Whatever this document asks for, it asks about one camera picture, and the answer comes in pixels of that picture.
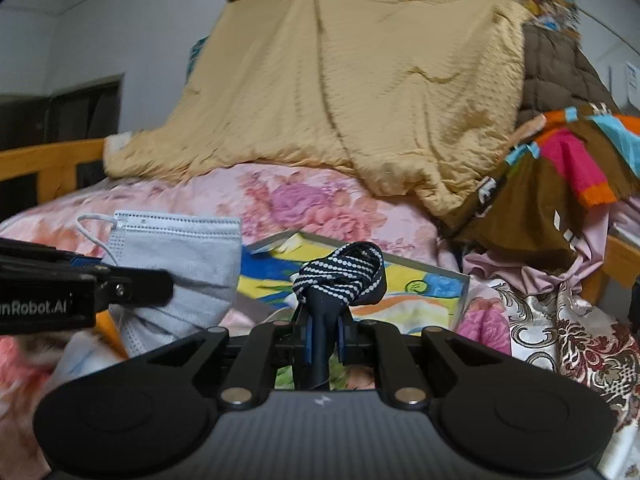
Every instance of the paisley fabric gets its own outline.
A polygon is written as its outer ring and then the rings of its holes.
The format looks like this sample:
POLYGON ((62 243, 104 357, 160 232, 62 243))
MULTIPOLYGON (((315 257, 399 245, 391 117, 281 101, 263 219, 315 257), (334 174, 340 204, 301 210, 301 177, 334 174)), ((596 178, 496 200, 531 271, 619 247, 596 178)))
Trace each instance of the paisley fabric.
POLYGON ((599 471, 608 479, 633 471, 640 463, 640 352, 628 327, 573 295, 567 283, 538 296, 521 295, 503 280, 490 284, 509 316, 514 357, 584 384, 609 404, 617 424, 599 471))

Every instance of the brown quilt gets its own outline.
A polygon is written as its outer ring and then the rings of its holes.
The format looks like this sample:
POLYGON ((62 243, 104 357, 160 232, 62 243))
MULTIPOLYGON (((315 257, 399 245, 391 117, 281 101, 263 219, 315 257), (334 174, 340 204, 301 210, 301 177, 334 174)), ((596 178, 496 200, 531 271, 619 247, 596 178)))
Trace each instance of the brown quilt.
POLYGON ((575 38, 536 25, 525 25, 525 82, 516 126, 541 112, 604 103, 618 107, 575 38))

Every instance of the light blue fabric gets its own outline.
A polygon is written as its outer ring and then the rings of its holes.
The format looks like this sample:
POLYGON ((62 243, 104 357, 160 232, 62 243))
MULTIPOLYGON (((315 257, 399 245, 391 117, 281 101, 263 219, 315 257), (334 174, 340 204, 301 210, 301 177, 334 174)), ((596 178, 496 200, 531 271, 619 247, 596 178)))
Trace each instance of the light blue fabric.
POLYGON ((540 146, 538 146, 537 142, 534 141, 529 145, 529 151, 533 158, 540 158, 540 146))
POLYGON ((596 123, 626 160, 631 170, 640 174, 640 137, 625 128, 619 119, 612 115, 594 115, 587 118, 596 123))
POLYGON ((116 211, 113 219, 106 264, 115 259, 123 267, 164 269, 174 279, 165 306, 109 306, 129 357, 222 321, 240 275, 239 219, 146 211, 116 211))
POLYGON ((504 158, 504 160, 507 164, 513 166, 521 156, 527 153, 527 151, 531 153, 533 158, 540 157, 540 147, 535 142, 532 142, 531 144, 521 144, 516 146, 515 149, 504 158))
POLYGON ((564 119, 568 123, 573 123, 578 120, 578 110, 575 106, 570 106, 564 109, 564 119))

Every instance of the brown fabric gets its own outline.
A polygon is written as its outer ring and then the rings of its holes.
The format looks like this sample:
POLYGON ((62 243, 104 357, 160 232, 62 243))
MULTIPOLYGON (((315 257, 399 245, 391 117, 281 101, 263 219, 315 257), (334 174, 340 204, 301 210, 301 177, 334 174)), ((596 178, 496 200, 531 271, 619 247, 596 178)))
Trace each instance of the brown fabric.
MULTIPOLYGON (((562 124, 580 139, 606 176, 618 200, 640 192, 640 180, 610 140, 586 117, 589 106, 578 109, 578 121, 562 124)), ((558 123, 542 131, 558 129, 558 123)), ((565 272, 575 260, 573 245, 582 237, 587 210, 553 163, 525 153, 510 166, 501 161, 465 203, 442 218, 444 231, 464 243, 491 250, 546 272, 565 272)))
POLYGON ((523 27, 525 81, 516 126, 539 113, 603 102, 618 107, 576 39, 535 25, 523 27))

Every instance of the yellow blanket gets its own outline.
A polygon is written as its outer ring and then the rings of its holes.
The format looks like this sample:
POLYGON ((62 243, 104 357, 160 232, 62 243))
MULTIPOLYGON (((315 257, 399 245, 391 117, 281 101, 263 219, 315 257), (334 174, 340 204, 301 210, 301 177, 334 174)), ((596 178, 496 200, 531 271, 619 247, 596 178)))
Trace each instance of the yellow blanket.
POLYGON ((229 0, 166 124, 107 172, 331 166, 441 215, 508 143, 528 17, 517 0, 229 0))

